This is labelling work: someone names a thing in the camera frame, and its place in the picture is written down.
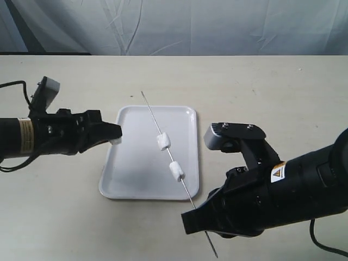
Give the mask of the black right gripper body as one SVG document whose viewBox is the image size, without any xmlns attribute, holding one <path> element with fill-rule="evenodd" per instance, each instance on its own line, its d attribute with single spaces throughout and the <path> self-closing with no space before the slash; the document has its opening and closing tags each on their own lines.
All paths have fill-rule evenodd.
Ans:
<svg viewBox="0 0 348 261">
<path fill-rule="evenodd" d="M 206 230 L 223 238 L 256 237 L 266 229 L 284 226 L 286 217 L 272 191 L 272 172 L 286 162 L 245 170 L 231 169 L 224 184 L 207 197 Z"/>
</svg>

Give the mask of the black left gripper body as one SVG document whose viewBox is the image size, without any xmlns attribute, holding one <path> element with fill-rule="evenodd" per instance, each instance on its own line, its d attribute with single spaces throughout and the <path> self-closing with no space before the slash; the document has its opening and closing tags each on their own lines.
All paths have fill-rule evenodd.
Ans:
<svg viewBox="0 0 348 261">
<path fill-rule="evenodd" d="M 40 155 L 81 153 L 81 146 L 92 140 L 93 125 L 102 122 L 99 110 L 73 114 L 59 109 L 54 114 L 32 113 L 34 152 Z"/>
</svg>

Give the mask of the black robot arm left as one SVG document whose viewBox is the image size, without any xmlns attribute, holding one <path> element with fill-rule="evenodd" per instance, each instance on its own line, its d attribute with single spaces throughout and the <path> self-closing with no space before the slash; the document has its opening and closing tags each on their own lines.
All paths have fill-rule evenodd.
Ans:
<svg viewBox="0 0 348 261">
<path fill-rule="evenodd" d="M 99 110 L 73 114 L 69 109 L 59 109 L 54 114 L 1 118 L 1 159 L 73 156 L 121 137 L 121 126 L 104 122 Z"/>
</svg>

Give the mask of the grey Piper robot arm right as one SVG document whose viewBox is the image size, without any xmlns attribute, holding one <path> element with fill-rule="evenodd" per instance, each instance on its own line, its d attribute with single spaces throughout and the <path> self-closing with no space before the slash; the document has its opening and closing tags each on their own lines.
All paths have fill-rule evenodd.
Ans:
<svg viewBox="0 0 348 261">
<path fill-rule="evenodd" d="M 282 161 L 256 125 L 212 123 L 212 151 L 241 153 L 245 165 L 226 172 L 224 184 L 182 214 L 186 234 L 256 237 L 266 229 L 347 210 L 347 132 L 324 148 Z"/>
</svg>

